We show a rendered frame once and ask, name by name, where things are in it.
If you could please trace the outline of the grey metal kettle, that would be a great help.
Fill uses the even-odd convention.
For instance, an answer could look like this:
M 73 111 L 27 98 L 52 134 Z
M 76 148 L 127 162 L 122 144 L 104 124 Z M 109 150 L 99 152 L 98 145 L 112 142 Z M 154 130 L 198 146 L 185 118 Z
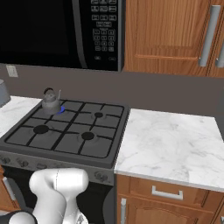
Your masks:
M 61 91 L 55 94 L 51 87 L 44 90 L 44 96 L 42 101 L 42 109 L 47 115 L 55 115 L 60 112 L 60 96 Z

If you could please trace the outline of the wooden base cupboard door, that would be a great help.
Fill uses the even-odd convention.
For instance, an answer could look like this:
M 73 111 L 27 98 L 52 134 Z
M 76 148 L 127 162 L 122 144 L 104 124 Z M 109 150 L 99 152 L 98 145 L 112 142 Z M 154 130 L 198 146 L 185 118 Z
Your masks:
M 117 221 L 121 221 L 121 203 L 126 200 L 124 224 L 210 224 L 213 213 L 150 199 L 117 195 Z
M 224 204 L 218 209 L 211 224 L 224 224 Z
M 9 195 L 4 182 L 4 170 L 0 165 L 0 210 L 6 212 L 12 212 L 20 209 L 20 206 L 16 200 L 12 200 Z

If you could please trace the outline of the black oven door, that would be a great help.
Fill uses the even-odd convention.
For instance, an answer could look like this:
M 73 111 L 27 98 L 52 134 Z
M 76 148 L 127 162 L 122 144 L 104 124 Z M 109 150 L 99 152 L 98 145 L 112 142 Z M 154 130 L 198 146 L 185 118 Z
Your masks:
M 34 172 L 9 167 L 4 169 L 5 177 L 13 179 L 22 193 L 26 208 L 21 210 L 28 212 L 32 212 L 37 203 L 37 196 L 29 187 L 29 181 Z M 89 224 L 116 224 L 115 188 L 113 186 L 89 181 L 86 191 L 77 196 L 76 202 Z

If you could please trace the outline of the grey rounded appliance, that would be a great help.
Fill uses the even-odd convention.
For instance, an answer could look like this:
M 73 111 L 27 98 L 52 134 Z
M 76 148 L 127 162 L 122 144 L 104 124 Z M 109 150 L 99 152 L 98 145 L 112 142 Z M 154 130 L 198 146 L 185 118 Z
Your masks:
M 8 92 L 5 82 L 4 80 L 0 79 L 0 108 L 7 104 L 10 100 L 11 96 Z

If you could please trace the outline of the grey gas hob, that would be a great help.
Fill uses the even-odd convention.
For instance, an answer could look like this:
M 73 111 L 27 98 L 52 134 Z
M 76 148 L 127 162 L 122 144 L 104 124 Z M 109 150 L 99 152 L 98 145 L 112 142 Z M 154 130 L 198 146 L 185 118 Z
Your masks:
M 47 115 L 35 106 L 0 137 L 0 165 L 37 171 L 37 164 L 52 168 L 80 168 L 91 182 L 112 186 L 114 167 L 129 117 L 127 106 L 62 100 L 62 114 Z M 1 158 L 9 158 L 4 164 Z M 17 159 L 29 164 L 21 167 Z M 95 178 L 108 175 L 108 182 Z

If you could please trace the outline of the wooden wall cupboard door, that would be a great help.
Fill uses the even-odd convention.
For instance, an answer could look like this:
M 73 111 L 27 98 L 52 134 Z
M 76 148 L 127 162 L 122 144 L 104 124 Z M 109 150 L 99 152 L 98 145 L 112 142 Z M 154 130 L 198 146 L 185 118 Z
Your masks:
M 221 8 L 211 46 L 206 76 L 213 78 L 224 78 L 224 67 L 218 68 L 215 65 L 215 61 L 220 55 L 222 43 L 224 42 L 224 0 L 211 0 L 211 5 L 220 5 Z
M 199 66 L 211 0 L 126 0 L 130 72 L 204 76 Z

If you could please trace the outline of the wooden drawer front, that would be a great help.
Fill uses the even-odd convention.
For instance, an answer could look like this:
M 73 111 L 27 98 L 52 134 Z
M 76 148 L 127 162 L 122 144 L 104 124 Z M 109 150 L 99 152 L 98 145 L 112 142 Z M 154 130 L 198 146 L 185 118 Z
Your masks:
M 222 199 L 224 192 L 215 192 L 200 188 L 194 188 L 184 185 L 175 185 L 155 180 L 144 178 L 134 178 L 129 176 L 116 175 L 117 192 L 130 196 L 140 197 L 148 200 L 157 200 L 181 206 L 193 207 L 202 209 L 208 212 L 215 212 Z M 151 194 L 151 187 L 155 186 L 158 191 L 178 194 L 182 191 L 184 194 L 183 200 L 168 199 Z

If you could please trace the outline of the white wall socket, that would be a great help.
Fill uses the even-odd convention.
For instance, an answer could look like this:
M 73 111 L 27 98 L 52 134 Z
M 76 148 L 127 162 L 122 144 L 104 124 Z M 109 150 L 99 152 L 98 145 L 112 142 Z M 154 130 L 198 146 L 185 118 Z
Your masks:
M 12 65 L 7 65 L 6 66 L 8 75 L 12 78 L 17 78 L 18 77 L 18 72 L 15 66 Z

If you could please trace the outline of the black microwave oven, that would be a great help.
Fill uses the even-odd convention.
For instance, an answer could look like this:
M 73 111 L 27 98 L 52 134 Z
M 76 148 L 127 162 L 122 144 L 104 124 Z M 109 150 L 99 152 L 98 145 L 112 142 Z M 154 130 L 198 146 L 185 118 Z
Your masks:
M 123 70 L 125 0 L 79 0 L 87 69 Z M 72 0 L 0 0 L 0 63 L 83 69 Z

